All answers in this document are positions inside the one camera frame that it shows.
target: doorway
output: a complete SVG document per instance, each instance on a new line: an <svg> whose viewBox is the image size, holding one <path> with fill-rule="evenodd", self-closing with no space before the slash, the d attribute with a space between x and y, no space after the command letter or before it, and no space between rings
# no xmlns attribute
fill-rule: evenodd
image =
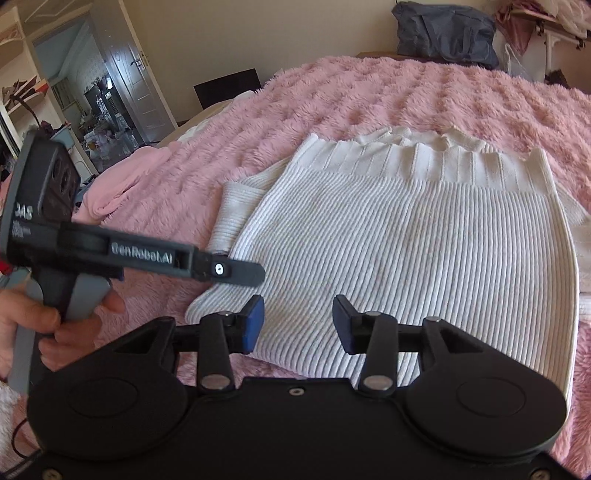
<svg viewBox="0 0 591 480"><path fill-rule="evenodd" d="M144 145L85 15L33 42L57 102L102 173Z"/></svg>

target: red object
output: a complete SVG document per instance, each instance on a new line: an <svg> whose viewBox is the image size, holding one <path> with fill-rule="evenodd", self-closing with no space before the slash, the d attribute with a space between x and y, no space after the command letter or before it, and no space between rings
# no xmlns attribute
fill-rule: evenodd
<svg viewBox="0 0 591 480"><path fill-rule="evenodd" d="M10 275L12 273L12 265L0 260L0 272L2 272L2 275Z"/></svg>

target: pink cloth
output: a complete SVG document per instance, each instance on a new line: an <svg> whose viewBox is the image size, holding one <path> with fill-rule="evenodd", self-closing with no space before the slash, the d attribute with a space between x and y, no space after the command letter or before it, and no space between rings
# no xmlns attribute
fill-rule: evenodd
<svg viewBox="0 0 591 480"><path fill-rule="evenodd" d="M6 202L6 197L8 195L8 187L10 186L10 181L12 180L12 173L0 183L0 212L4 209L4 202Z"/></svg>
<svg viewBox="0 0 591 480"><path fill-rule="evenodd" d="M452 125L507 151L541 146L556 178L591 207L591 97L579 90L512 79L477 67L413 60L325 58L272 79L253 98L235 102L150 175L144 176L105 226L205 248L228 180L253 175L292 155L315 132L350 139L383 125L442 132ZM116 289L123 316L103 313L102 343L161 315L184 321L207 285L126 271ZM591 469L591 316L581 317L573 409L555 455L574 472ZM234 355L237 377L290 376ZM189 361L180 368L192 377ZM23 402L14 416L24 416Z"/></svg>
<svg viewBox="0 0 591 480"><path fill-rule="evenodd" d="M79 223L100 225L134 194L140 180L166 162L180 146L180 142L172 142L164 148L142 147L105 170L92 183L72 219Z"/></svg>
<svg viewBox="0 0 591 480"><path fill-rule="evenodd" d="M530 10L545 14L544 9L533 0L512 0L503 5L496 13L496 26L505 36L507 42L519 55L523 55L530 44L535 30L535 22L511 16L511 9Z"/></svg>

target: black strap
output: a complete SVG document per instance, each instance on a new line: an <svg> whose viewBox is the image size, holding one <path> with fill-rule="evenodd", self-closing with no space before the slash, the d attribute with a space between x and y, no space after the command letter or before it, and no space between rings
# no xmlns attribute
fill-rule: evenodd
<svg viewBox="0 0 591 480"><path fill-rule="evenodd" d="M22 98L20 98L17 95L11 95L10 98L11 98L11 100L14 100L14 101L20 103L24 108L26 108L27 110L29 110L29 112L31 113L31 115L35 119L35 122L37 122L37 125L38 126L41 126L41 124L39 123L39 119L35 115L35 112L33 111L33 109L31 107L28 106L28 104L25 102L25 100L23 100Z"/></svg>

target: window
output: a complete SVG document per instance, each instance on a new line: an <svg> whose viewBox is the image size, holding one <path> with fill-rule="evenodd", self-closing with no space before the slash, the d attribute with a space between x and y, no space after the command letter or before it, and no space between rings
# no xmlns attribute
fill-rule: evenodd
<svg viewBox="0 0 591 480"><path fill-rule="evenodd" d="M57 82L51 87L51 89L53 90L53 93L57 98L57 103L60 104L62 110L65 110L76 101L72 89L70 88L70 82L67 78Z"/></svg>

